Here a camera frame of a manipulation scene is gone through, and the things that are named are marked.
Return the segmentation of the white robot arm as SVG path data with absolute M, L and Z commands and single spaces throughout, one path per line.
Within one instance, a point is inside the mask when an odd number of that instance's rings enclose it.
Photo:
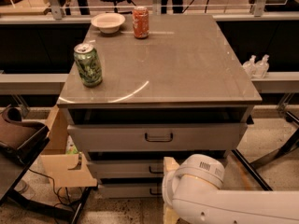
M 299 224 L 298 191 L 223 190 L 225 169 L 206 155 L 164 158 L 164 224 Z

